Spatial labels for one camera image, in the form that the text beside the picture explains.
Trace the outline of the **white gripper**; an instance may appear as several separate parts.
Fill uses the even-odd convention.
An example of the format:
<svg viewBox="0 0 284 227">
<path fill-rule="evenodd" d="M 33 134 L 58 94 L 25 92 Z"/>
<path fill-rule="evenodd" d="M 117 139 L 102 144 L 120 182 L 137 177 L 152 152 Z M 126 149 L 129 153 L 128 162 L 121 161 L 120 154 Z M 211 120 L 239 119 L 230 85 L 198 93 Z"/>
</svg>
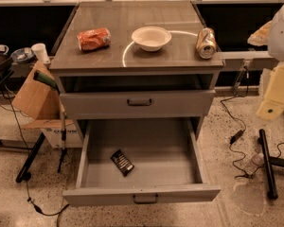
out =
<svg viewBox="0 0 284 227">
<path fill-rule="evenodd" d="M 261 102 L 256 115 L 263 120 L 274 120 L 284 112 L 284 62 L 273 70 L 264 68 L 260 77 Z"/>
</svg>

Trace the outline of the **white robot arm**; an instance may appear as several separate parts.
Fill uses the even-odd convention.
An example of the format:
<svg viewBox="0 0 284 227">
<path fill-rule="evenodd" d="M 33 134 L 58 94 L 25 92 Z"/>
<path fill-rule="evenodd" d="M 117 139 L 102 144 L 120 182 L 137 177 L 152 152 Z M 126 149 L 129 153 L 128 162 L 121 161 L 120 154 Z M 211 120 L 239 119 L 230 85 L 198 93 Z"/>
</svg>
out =
<svg viewBox="0 0 284 227">
<path fill-rule="evenodd" d="M 284 5 L 270 22 L 247 39 L 247 43 L 266 45 L 269 55 L 279 61 L 270 72 L 268 85 L 257 109 L 258 117 L 264 120 L 276 119 L 284 112 Z"/>
</svg>

